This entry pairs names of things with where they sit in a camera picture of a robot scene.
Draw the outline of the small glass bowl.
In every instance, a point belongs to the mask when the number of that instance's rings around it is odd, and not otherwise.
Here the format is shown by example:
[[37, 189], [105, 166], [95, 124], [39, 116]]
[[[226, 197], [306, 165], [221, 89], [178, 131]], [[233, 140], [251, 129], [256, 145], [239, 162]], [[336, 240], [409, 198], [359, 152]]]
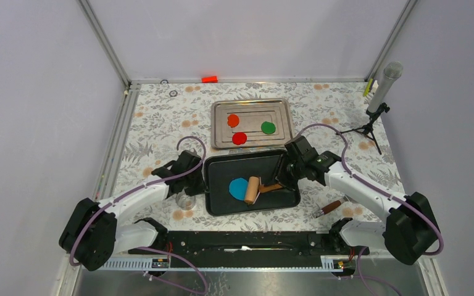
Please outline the small glass bowl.
[[180, 209], [183, 211], [192, 210], [196, 206], [196, 197], [189, 196], [186, 194], [177, 194], [175, 197], [175, 202]]

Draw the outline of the black plastic tray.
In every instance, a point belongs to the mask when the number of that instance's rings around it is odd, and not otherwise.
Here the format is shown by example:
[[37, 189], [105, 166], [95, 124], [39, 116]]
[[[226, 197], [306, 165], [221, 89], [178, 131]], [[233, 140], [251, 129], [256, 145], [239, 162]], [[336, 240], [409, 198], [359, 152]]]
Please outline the black plastic tray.
[[235, 215], [292, 208], [299, 205], [301, 195], [298, 189], [279, 189], [261, 193], [257, 202], [247, 205], [230, 194], [230, 183], [239, 178], [251, 176], [269, 180], [276, 165], [286, 152], [281, 149], [251, 152], [245, 154], [219, 155], [204, 162], [204, 180], [207, 186], [206, 210], [212, 216]]

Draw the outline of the wooden dough roller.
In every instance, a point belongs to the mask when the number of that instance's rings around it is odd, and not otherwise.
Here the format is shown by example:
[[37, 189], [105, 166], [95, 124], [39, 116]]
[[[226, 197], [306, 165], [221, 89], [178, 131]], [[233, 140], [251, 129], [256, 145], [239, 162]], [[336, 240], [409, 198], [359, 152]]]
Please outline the wooden dough roller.
[[244, 202], [247, 205], [255, 204], [258, 196], [261, 193], [266, 193], [270, 191], [275, 191], [281, 189], [283, 186], [280, 184], [273, 185], [264, 185], [259, 177], [251, 176], [248, 179], [248, 185], [246, 188], [246, 193], [244, 195]]

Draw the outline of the blue dough piece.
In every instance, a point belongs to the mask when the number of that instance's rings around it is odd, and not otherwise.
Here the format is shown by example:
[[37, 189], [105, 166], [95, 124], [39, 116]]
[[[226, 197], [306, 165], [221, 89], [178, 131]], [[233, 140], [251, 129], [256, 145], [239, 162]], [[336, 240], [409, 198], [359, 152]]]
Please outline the blue dough piece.
[[240, 201], [244, 201], [246, 198], [246, 191], [248, 187], [248, 180], [244, 178], [233, 179], [228, 187], [230, 195]]

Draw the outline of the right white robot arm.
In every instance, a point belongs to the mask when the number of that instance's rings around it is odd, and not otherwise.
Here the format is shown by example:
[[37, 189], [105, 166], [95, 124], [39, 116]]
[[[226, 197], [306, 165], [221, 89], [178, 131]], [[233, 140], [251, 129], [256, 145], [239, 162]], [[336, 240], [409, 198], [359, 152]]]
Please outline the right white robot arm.
[[332, 251], [344, 254], [352, 247], [385, 250], [399, 262], [412, 265], [423, 255], [443, 251], [444, 239], [428, 198], [419, 193], [393, 191], [350, 170], [342, 157], [318, 153], [304, 136], [285, 144], [286, 155], [276, 168], [275, 181], [292, 188], [300, 179], [315, 181], [361, 204], [378, 222], [344, 220], [329, 238]]

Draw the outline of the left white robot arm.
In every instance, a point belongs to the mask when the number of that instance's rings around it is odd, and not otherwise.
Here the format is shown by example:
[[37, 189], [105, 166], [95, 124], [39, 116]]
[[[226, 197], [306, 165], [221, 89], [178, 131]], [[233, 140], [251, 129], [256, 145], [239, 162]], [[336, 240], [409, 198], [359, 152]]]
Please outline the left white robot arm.
[[200, 194], [204, 190], [202, 162], [200, 156], [184, 150], [133, 189], [100, 202], [80, 200], [60, 235], [59, 246], [73, 257], [72, 263], [89, 271], [102, 267], [114, 254], [138, 247], [160, 253], [167, 245], [164, 227], [152, 218], [132, 224], [128, 220], [177, 194]]

